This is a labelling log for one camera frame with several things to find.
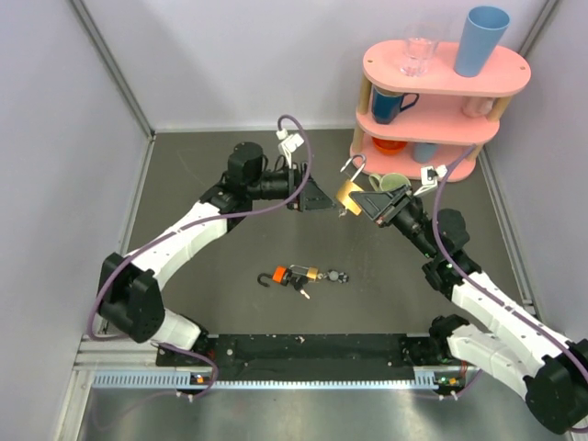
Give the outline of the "large brass padlock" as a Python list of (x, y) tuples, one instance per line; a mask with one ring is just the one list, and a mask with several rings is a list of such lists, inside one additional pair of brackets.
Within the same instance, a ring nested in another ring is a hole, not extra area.
[(364, 189), (356, 183), (356, 179), (362, 174), (366, 165), (366, 156), (363, 153), (352, 155), (341, 167), (340, 173), (345, 176), (345, 181), (338, 189), (335, 198), (347, 212), (358, 216), (362, 209), (351, 198), (354, 192), (363, 192)]

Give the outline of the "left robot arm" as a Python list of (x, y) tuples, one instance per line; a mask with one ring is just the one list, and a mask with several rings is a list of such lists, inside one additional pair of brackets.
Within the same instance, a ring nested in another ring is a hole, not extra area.
[(332, 200), (310, 175), (307, 162), (292, 154), (304, 143), (290, 134), (278, 145), (285, 163), (270, 170), (262, 147), (236, 145), (220, 181), (189, 212), (156, 239), (125, 256), (114, 253), (101, 268), (97, 314), (136, 343), (176, 347), (188, 364), (202, 362), (209, 351), (201, 327), (168, 310), (162, 300), (165, 284), (202, 248), (254, 214), (257, 200), (281, 200), (296, 211), (331, 209)]

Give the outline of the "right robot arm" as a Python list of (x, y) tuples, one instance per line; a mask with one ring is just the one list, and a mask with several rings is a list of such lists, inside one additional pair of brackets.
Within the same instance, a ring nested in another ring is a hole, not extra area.
[(587, 342), (573, 342), (511, 300), (465, 252), (466, 222), (455, 209), (432, 215), (408, 187), (353, 192), (380, 228), (395, 227), (426, 258), (429, 285), (483, 327), (453, 315), (437, 318), (428, 349), (442, 364), (466, 361), (502, 382), (550, 432), (587, 430)]

